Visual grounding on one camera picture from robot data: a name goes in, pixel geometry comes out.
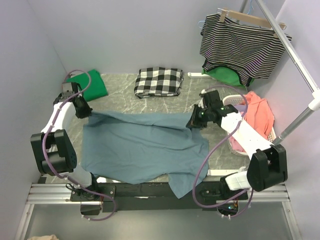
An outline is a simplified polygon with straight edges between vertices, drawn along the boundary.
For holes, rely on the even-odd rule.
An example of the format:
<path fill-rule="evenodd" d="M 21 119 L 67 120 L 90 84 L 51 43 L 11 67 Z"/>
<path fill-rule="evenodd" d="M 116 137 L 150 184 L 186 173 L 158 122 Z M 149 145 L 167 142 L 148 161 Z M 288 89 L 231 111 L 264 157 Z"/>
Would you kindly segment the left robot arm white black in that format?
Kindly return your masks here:
<path fill-rule="evenodd" d="M 98 190 L 95 176 L 78 164 L 76 151 L 67 134 L 73 116 L 84 119 L 92 113 L 92 108 L 80 91 L 81 86 L 76 82 L 63 83 L 62 93 L 53 102 L 49 122 L 40 133 L 33 134 L 30 138 L 38 171 L 50 176 L 58 173 L 63 179 L 72 182 L 78 195 L 82 192 L 81 187 L 90 191 Z"/>

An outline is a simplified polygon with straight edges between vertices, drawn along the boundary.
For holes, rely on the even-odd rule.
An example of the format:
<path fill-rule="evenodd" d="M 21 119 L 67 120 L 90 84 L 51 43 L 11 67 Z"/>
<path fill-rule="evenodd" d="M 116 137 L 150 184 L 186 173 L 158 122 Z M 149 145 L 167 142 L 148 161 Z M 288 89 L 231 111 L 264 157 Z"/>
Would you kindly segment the blue t shirt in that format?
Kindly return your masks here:
<path fill-rule="evenodd" d="M 82 167 L 128 184 L 168 175 L 177 198 L 201 183 L 209 169 L 209 142 L 187 128 L 190 113 L 94 112 L 83 126 Z"/>

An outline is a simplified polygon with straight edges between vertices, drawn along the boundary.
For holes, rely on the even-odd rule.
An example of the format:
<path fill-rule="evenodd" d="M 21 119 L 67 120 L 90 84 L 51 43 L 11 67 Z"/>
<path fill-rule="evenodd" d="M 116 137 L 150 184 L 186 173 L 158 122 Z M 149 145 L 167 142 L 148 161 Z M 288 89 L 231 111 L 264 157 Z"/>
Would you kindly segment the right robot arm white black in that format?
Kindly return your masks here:
<path fill-rule="evenodd" d="M 233 105 L 224 105 L 217 90 L 203 90 L 201 105 L 194 105 L 189 129 L 203 129 L 208 122 L 216 123 L 230 134 L 250 158 L 247 170 L 232 173 L 223 179 L 231 191 L 253 189 L 261 192 L 288 179 L 285 148 L 274 145 L 251 127 Z"/>

